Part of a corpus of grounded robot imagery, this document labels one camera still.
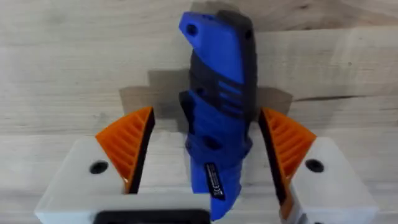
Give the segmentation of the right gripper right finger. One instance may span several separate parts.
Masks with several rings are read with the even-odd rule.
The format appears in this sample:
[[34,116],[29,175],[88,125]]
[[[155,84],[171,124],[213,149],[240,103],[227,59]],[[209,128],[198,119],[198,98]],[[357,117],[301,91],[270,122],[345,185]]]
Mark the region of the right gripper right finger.
[[262,108],[261,129],[282,223],[367,224],[379,207],[334,140]]

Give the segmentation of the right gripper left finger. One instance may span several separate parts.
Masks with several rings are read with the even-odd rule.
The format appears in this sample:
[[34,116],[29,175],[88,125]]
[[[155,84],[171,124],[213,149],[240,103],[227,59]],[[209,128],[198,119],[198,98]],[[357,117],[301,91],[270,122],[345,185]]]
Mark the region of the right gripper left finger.
[[148,106],[75,141],[35,208],[40,222],[93,223],[103,211],[138,209],[154,125],[154,110]]

